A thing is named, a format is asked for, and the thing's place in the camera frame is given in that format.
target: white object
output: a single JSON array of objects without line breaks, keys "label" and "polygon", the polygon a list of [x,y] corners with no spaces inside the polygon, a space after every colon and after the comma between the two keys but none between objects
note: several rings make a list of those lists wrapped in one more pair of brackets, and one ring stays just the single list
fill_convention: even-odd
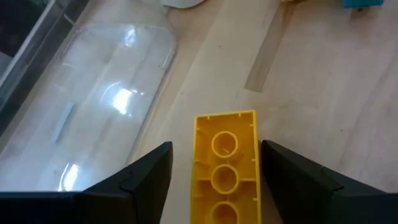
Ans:
[{"label": "white object", "polygon": [[160,3],[164,6],[171,6],[180,9],[196,6],[202,3],[204,0],[160,0]]}]

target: yellow object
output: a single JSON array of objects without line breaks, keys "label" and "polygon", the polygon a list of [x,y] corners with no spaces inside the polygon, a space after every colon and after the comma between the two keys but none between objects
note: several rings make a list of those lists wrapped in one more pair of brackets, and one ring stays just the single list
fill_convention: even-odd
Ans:
[{"label": "yellow object", "polygon": [[256,112],[195,118],[191,224],[261,224]]}]

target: transparent plastic lid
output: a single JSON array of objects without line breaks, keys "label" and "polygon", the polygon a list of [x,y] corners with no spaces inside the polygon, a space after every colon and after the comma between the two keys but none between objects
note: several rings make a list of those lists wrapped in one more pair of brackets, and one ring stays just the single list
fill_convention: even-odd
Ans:
[{"label": "transparent plastic lid", "polygon": [[174,52],[161,14],[101,2],[1,136],[0,190],[83,190],[124,167]]}]

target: teal object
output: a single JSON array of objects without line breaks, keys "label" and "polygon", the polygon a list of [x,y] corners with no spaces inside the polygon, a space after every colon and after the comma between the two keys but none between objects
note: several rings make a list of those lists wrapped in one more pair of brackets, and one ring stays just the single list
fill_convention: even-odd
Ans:
[{"label": "teal object", "polygon": [[384,0],[343,0],[344,8],[380,6]]}]

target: wooden surface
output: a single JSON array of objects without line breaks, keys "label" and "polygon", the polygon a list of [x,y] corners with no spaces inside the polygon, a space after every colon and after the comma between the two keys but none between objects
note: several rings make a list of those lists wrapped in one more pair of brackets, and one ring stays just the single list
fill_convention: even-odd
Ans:
[{"label": "wooden surface", "polygon": [[260,139],[398,191],[398,2],[361,12],[340,1],[301,2],[261,90],[246,90],[276,9],[272,1],[229,0],[169,12],[180,45],[133,158],[173,141],[162,223],[189,222],[193,119],[203,113],[255,109]]}]

